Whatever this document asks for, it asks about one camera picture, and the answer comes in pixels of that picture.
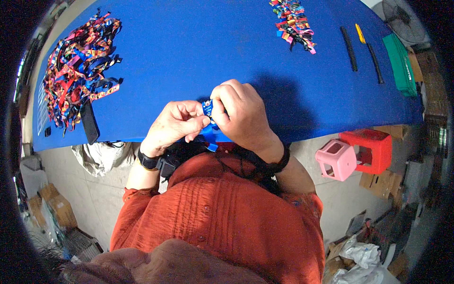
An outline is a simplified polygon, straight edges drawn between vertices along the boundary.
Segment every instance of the smartphone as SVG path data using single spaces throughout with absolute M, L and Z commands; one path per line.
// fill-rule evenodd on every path
M 84 125 L 85 135 L 87 136 L 88 144 L 93 145 L 99 138 L 99 128 L 94 118 L 93 108 L 90 100 L 87 100 L 80 109 L 80 117 Z

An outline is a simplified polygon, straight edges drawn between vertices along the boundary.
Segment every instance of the orange shirt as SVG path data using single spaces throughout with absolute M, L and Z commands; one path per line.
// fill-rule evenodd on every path
M 219 159 L 240 172 L 237 158 Z M 246 174 L 252 169 L 243 161 Z M 204 153 L 173 173 L 165 193 L 125 189 L 123 200 L 111 251 L 151 252 L 177 238 L 279 283 L 321 283 L 323 205 L 315 193 L 278 197 Z

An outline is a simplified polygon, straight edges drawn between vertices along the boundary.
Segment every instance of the blue tabletop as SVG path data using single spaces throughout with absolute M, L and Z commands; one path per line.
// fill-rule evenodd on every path
M 301 3 L 315 32 L 315 55 L 300 44 L 289 51 L 289 44 L 276 36 L 278 18 L 268 1 L 93 3 L 59 39 L 85 24 L 97 7 L 101 14 L 111 11 L 111 17 L 122 21 L 113 44 L 123 61 L 105 75 L 124 81 L 119 91 L 93 102 L 98 141 L 141 141 L 166 103 L 209 97 L 216 85 L 232 78 L 256 88 L 271 128 L 285 142 L 422 122 L 419 98 L 404 97 L 396 88 L 382 41 L 391 30 L 372 10 L 359 0 Z M 385 84 L 378 84 L 372 57 L 359 41 L 355 23 L 375 49 Z M 352 39 L 358 72 L 352 71 L 340 26 Z M 38 84 L 46 64 L 40 67 Z M 87 142 L 82 124 L 64 138 L 63 130 L 53 126 L 51 136 L 44 137 L 44 133 L 38 136 L 36 121 L 34 117 L 36 151 Z

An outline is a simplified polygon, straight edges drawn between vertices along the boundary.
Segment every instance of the woman's right hand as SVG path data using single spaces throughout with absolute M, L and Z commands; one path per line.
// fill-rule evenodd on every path
M 214 88 L 210 98 L 212 118 L 228 138 L 267 163 L 281 160 L 282 142 L 271 130 L 263 100 L 250 84 L 229 80 Z

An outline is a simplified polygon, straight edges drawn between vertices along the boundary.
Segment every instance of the black wristwatch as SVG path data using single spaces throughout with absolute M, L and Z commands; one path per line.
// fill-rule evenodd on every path
M 159 156 L 158 157 L 154 157 L 154 158 L 147 157 L 144 153 L 142 153 L 140 151 L 140 149 L 139 149 L 139 152 L 137 153 L 137 159 L 139 160 L 139 163 L 145 169 L 150 170 L 150 171 L 158 170 L 156 165 L 158 164 L 159 158 L 160 158 Z
M 265 164 L 265 171 L 270 174 L 280 173 L 287 166 L 289 160 L 290 144 L 284 144 L 284 155 L 282 156 L 282 159 L 278 163 Z

